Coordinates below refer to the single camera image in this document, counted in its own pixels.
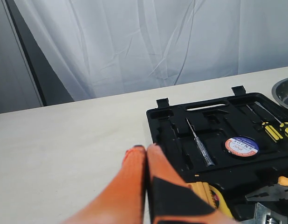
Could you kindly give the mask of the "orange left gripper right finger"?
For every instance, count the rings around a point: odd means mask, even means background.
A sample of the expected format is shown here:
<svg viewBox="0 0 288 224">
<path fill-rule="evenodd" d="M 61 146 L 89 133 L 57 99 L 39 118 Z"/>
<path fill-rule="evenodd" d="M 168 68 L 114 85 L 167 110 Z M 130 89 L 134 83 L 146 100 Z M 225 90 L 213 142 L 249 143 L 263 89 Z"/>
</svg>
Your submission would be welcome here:
<svg viewBox="0 0 288 224">
<path fill-rule="evenodd" d="M 147 148 L 152 224 L 236 224 L 191 190 L 167 160 L 161 147 Z"/>
</svg>

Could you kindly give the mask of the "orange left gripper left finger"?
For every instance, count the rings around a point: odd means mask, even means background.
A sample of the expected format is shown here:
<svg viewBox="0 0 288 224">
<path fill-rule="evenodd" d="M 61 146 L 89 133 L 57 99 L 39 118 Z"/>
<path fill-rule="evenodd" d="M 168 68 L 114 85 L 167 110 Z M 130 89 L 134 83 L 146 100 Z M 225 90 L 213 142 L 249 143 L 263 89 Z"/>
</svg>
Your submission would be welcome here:
<svg viewBox="0 0 288 224">
<path fill-rule="evenodd" d="M 108 186 L 64 224 L 141 224 L 145 202 L 146 150 L 127 150 L 121 169 Z"/>
</svg>

